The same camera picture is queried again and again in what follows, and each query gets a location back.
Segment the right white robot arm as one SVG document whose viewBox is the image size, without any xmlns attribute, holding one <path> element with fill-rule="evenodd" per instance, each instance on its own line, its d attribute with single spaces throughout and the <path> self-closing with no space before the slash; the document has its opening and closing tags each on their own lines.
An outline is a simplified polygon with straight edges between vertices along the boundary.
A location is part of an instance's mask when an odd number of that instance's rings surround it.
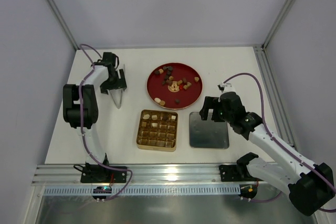
<svg viewBox="0 0 336 224">
<path fill-rule="evenodd" d="M 235 133 L 267 153 L 277 165 L 268 165 L 254 153 L 237 161 L 237 166 L 249 176 L 259 178 L 289 197 L 293 206 L 305 216 L 320 210 L 335 196 L 333 171 L 326 163 L 317 165 L 305 158 L 268 129 L 262 117 L 247 112 L 235 92 L 224 92 L 220 97 L 206 96 L 200 117 L 228 123 Z"/>
</svg>

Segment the metal tweezers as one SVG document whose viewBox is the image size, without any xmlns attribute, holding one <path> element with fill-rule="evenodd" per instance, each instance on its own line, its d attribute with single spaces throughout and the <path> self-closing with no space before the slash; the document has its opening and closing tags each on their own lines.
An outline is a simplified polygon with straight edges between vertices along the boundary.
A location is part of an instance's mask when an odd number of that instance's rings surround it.
<svg viewBox="0 0 336 224">
<path fill-rule="evenodd" d="M 120 74 L 119 74 L 119 70 L 120 69 L 123 69 L 124 72 L 125 72 L 125 64 L 123 64 L 121 66 L 121 68 L 117 69 L 116 70 L 116 73 L 117 73 L 117 81 L 116 83 L 113 85 L 113 89 L 112 90 L 109 90 L 109 94 L 110 94 L 110 97 L 112 98 L 114 104 L 115 104 L 115 107 L 117 109 L 120 109 L 121 106 L 122 106 L 122 98 L 123 98 L 123 93 L 124 93 L 124 90 L 120 88 Z"/>
</svg>

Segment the tan cube chocolate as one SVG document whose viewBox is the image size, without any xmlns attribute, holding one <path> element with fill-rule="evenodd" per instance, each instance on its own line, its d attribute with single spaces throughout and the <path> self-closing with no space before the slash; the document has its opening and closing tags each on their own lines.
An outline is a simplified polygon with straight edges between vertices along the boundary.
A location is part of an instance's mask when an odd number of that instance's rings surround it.
<svg viewBox="0 0 336 224">
<path fill-rule="evenodd" d="M 146 119 L 148 119 L 149 117 L 150 117 L 149 114 L 145 114 L 143 118 L 146 120 Z"/>
</svg>

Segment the silver square tin lid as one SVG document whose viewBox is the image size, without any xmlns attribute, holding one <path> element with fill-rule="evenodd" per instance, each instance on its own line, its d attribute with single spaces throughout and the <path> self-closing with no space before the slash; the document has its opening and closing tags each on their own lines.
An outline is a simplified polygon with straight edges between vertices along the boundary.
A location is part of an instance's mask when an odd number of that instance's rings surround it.
<svg viewBox="0 0 336 224">
<path fill-rule="evenodd" d="M 189 144 L 192 148 L 228 149 L 228 127 L 225 122 L 214 122 L 212 114 L 206 121 L 198 112 L 189 115 Z"/>
</svg>

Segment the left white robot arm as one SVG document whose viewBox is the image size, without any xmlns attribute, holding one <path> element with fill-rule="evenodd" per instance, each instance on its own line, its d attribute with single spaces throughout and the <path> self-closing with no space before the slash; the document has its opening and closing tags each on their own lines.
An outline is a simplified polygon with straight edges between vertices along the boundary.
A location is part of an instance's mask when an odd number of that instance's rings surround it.
<svg viewBox="0 0 336 224">
<path fill-rule="evenodd" d="M 117 109 L 127 88 L 124 69 L 118 63 L 98 60 L 76 84 L 63 87 L 62 109 L 66 123 L 79 135 L 86 152 L 86 165 L 110 169 L 106 152 L 99 140 L 96 123 L 99 108 L 96 93 L 108 95 Z"/>
</svg>

